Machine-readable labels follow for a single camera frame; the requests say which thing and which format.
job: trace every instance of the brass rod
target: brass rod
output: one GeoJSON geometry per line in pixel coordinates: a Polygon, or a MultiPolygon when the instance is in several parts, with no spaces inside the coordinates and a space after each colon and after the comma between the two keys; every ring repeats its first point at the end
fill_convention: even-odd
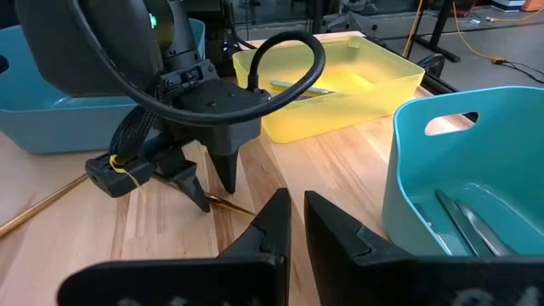
{"type": "Polygon", "coordinates": [[[81,182],[83,182],[87,178],[87,174],[83,174],[81,177],[76,178],[68,185],[62,187],[61,189],[55,191],[52,195],[46,197],[45,199],[39,201],[34,206],[26,209],[24,212],[20,213],[19,215],[15,216],[14,218],[10,219],[8,222],[0,226],[0,239],[2,239],[5,235],[10,233],[12,230],[17,229],[19,226],[24,224],[26,221],[28,221],[30,218],[36,216],[39,212],[41,212],[43,209],[48,207],[49,205],[53,204],[55,201],[60,199],[62,196],[67,194],[70,190],[73,190],[78,186],[81,182]]]}

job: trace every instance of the wooden tabletop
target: wooden tabletop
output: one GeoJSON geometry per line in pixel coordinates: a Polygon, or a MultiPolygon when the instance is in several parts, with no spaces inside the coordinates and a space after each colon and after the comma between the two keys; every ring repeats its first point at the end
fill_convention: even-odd
{"type": "MultiPolygon", "coordinates": [[[[421,89],[418,95],[428,94],[421,89]]],[[[455,120],[434,123],[455,129],[455,120]]],[[[206,148],[184,147],[198,163],[202,187],[257,213],[287,187],[293,200],[290,305],[319,305],[303,227],[303,193],[315,190],[378,234],[393,135],[392,118],[346,127],[290,144],[265,132],[240,149],[236,192],[224,191],[206,148]]],[[[0,218],[55,192],[83,173],[99,153],[30,156],[0,135],[0,218]]],[[[249,225],[249,217],[214,208],[206,214],[185,195],[151,180],[138,191],[111,199],[90,180],[0,240],[0,305],[54,305],[69,274],[114,259],[210,258],[249,225]]]]}

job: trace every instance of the black cable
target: black cable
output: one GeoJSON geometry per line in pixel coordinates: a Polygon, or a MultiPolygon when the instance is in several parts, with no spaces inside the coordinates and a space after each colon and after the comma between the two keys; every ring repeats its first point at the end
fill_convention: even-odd
{"type": "Polygon", "coordinates": [[[536,76],[533,76],[532,74],[530,74],[529,72],[527,71],[524,71],[522,69],[519,69],[513,62],[510,62],[508,60],[504,60],[502,61],[501,63],[498,63],[498,65],[502,65],[504,67],[507,67],[507,68],[510,68],[510,69],[514,69],[516,71],[519,71],[523,74],[525,74],[527,77],[531,78],[532,80],[534,80],[535,82],[538,82],[540,84],[544,84],[544,81],[543,80],[539,80],[538,78],[536,78],[536,76]]]}
{"type": "Polygon", "coordinates": [[[257,78],[257,68],[258,62],[261,60],[264,52],[272,48],[278,43],[283,43],[290,40],[297,40],[302,43],[305,43],[310,47],[314,53],[314,63],[312,64],[309,71],[293,86],[285,90],[284,92],[278,94],[274,98],[269,99],[268,101],[255,105],[253,107],[247,108],[245,110],[231,111],[224,114],[203,114],[195,113],[187,110],[175,109],[169,105],[164,105],[150,97],[147,93],[143,93],[136,86],[125,80],[124,75],[122,75],[116,69],[115,63],[108,57],[105,50],[102,48],[98,38],[94,35],[91,26],[85,18],[81,7],[79,6],[78,0],[69,1],[71,11],[74,14],[78,26],[81,28],[89,47],[99,56],[102,64],[107,68],[110,74],[115,78],[115,80],[122,86],[128,97],[133,99],[136,103],[151,111],[158,116],[164,117],[165,119],[180,122],[192,126],[217,126],[217,125],[229,125],[239,122],[247,122],[253,119],[257,119],[262,116],[266,116],[273,111],[279,110],[281,107],[292,102],[296,97],[303,94],[308,88],[310,88],[314,82],[321,76],[323,69],[325,68],[325,50],[321,43],[313,36],[309,35],[304,31],[289,31],[280,33],[274,37],[271,37],[269,40],[264,42],[264,44],[257,50],[255,57],[252,61],[252,74],[248,76],[253,79],[257,78]]]}
{"type": "Polygon", "coordinates": [[[139,105],[125,116],[110,142],[110,154],[117,155],[117,163],[122,165],[138,156],[155,118],[155,114],[139,105]]]}
{"type": "Polygon", "coordinates": [[[531,67],[531,66],[528,66],[528,65],[526,65],[526,64],[516,63],[516,62],[512,62],[512,61],[510,61],[510,60],[508,61],[508,63],[523,66],[523,67],[525,67],[525,68],[531,69],[532,71],[536,71],[536,72],[538,72],[538,73],[540,73],[540,74],[542,74],[542,75],[544,76],[544,72],[539,71],[538,69],[533,68],[533,67],[531,67]]]}

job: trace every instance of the wire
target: wire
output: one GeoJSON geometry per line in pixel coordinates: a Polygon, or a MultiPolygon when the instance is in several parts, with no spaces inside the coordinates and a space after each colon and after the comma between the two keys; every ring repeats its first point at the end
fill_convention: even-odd
{"type": "Polygon", "coordinates": [[[467,46],[467,48],[468,48],[470,51],[472,51],[474,54],[478,55],[479,57],[483,57],[483,58],[485,58],[485,59],[490,60],[491,62],[504,60],[503,58],[498,58],[498,57],[493,57],[493,56],[489,56],[489,55],[482,54],[482,53],[480,53],[480,52],[474,50],[474,48],[470,47],[470,45],[468,44],[468,42],[465,40],[465,37],[461,34],[461,29],[459,29],[459,20],[457,19],[457,9],[456,9],[456,3],[455,3],[455,1],[453,2],[453,16],[454,16],[455,19],[456,19],[457,33],[459,34],[459,37],[460,37],[461,40],[465,43],[465,45],[467,46]]]}
{"type": "Polygon", "coordinates": [[[529,72],[527,71],[524,71],[522,69],[519,69],[514,63],[510,62],[510,61],[504,61],[503,63],[500,63],[498,65],[502,65],[502,66],[505,66],[505,67],[508,67],[508,68],[511,68],[511,69],[514,69],[516,71],[519,71],[523,74],[525,74],[527,77],[530,77],[531,79],[533,79],[534,81],[540,83],[540,84],[544,84],[544,80],[539,80],[538,78],[536,78],[536,76],[533,76],[532,74],[530,74],[529,72]]]}
{"type": "Polygon", "coordinates": [[[508,61],[508,63],[523,66],[523,67],[525,67],[525,68],[527,68],[527,69],[531,69],[531,70],[533,70],[533,71],[536,71],[536,72],[538,72],[538,73],[540,73],[540,74],[542,74],[542,75],[544,76],[544,72],[539,71],[538,69],[533,68],[533,67],[531,67],[531,66],[528,66],[528,65],[526,65],[526,64],[516,63],[516,62],[512,62],[512,61],[508,61]]]}
{"type": "Polygon", "coordinates": [[[144,200],[144,202],[147,202],[147,200],[145,199],[144,189],[142,189],[142,186],[138,183],[138,180],[132,174],[130,174],[129,171],[125,170],[122,167],[117,167],[117,166],[122,166],[122,164],[118,164],[116,162],[116,158],[117,158],[117,155],[115,154],[110,155],[110,166],[113,169],[113,171],[128,175],[128,177],[133,181],[134,185],[136,185],[136,188],[138,188],[138,191],[140,195],[142,196],[142,199],[144,200]]]}
{"type": "Polygon", "coordinates": [[[405,49],[404,51],[402,51],[403,57],[406,57],[406,53],[408,52],[408,46],[410,46],[411,44],[411,38],[415,34],[417,18],[419,17],[419,14],[421,13],[422,5],[423,5],[423,0],[419,0],[419,4],[417,5],[416,18],[414,19],[414,23],[411,24],[410,35],[408,36],[408,40],[406,41],[405,49]]]}
{"type": "Polygon", "coordinates": [[[74,14],[77,25],[82,30],[82,34],[85,36],[89,47],[96,53],[111,76],[119,83],[121,87],[124,88],[127,96],[148,111],[174,122],[180,122],[191,126],[211,127],[247,122],[262,116],[266,116],[269,113],[277,111],[281,107],[291,103],[296,99],[296,97],[303,94],[317,81],[325,69],[325,50],[317,38],[304,31],[286,31],[271,37],[257,50],[252,61],[252,71],[254,74],[250,74],[250,76],[248,76],[250,79],[258,79],[258,62],[262,58],[264,52],[266,52],[268,49],[272,48],[278,43],[297,40],[310,47],[312,53],[314,54],[314,63],[308,72],[306,72],[306,74],[300,80],[298,80],[298,82],[296,82],[286,91],[259,105],[246,108],[245,110],[231,111],[223,114],[204,114],[176,109],[172,106],[162,104],[153,97],[149,96],[147,93],[139,90],[132,82],[128,81],[124,74],[117,70],[116,64],[110,59],[104,48],[102,48],[99,39],[94,35],[93,30],[86,20],[81,6],[79,5],[79,1],[71,0],[68,3],[71,12],[74,14]]]}
{"type": "Polygon", "coordinates": [[[534,12],[534,13],[532,13],[530,15],[527,15],[524,18],[519,18],[519,19],[500,19],[500,18],[493,18],[493,19],[495,21],[523,21],[523,20],[527,20],[529,18],[533,18],[533,17],[537,16],[543,10],[544,10],[544,8],[541,8],[541,9],[537,10],[536,12],[534,12]]]}
{"type": "Polygon", "coordinates": [[[474,48],[472,48],[468,42],[465,40],[465,37],[461,34],[461,29],[459,29],[459,21],[457,19],[457,10],[456,10],[456,3],[454,2],[453,3],[453,15],[456,19],[456,28],[457,28],[457,33],[459,34],[459,37],[461,38],[461,40],[465,43],[465,45],[467,46],[467,48],[472,51],[474,54],[478,55],[479,57],[482,57],[482,58],[485,58],[485,59],[488,59],[491,61],[491,63],[495,64],[495,65],[502,65],[502,66],[505,66],[505,67],[508,67],[510,69],[514,69],[516,71],[519,71],[521,73],[524,73],[527,77],[530,77],[531,79],[535,80],[536,82],[538,83],[541,83],[541,84],[544,84],[544,81],[542,80],[539,80],[538,78],[536,78],[536,76],[533,76],[532,74],[530,74],[529,72],[527,71],[524,71],[522,69],[519,69],[516,65],[521,65],[521,66],[524,66],[526,68],[529,68],[533,71],[536,71],[536,72],[539,72],[541,73],[542,75],[544,75],[544,72],[542,71],[539,71],[533,67],[530,67],[530,66],[527,66],[525,64],[521,64],[521,63],[515,63],[515,62],[511,62],[509,60],[506,60],[506,59],[503,59],[503,58],[499,58],[499,57],[494,57],[494,56],[489,56],[489,55],[485,55],[485,54],[482,54],[476,50],[474,50],[474,48]]]}

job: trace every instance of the teal plastic bin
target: teal plastic bin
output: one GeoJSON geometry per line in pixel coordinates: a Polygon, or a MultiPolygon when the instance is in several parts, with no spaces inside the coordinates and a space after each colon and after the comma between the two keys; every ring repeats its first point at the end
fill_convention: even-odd
{"type": "MultiPolygon", "coordinates": [[[[206,27],[190,20],[205,57],[206,27]]],[[[35,154],[105,150],[124,116],[136,105],[128,97],[67,97],[40,75],[20,26],[0,31],[0,131],[35,154]]]]}
{"type": "Polygon", "coordinates": [[[491,88],[401,106],[382,211],[390,239],[416,255],[472,255],[434,195],[440,189],[469,205],[517,253],[543,255],[543,135],[544,89],[491,88]],[[425,134],[436,117],[472,111],[479,119],[467,130],[425,134]]]}

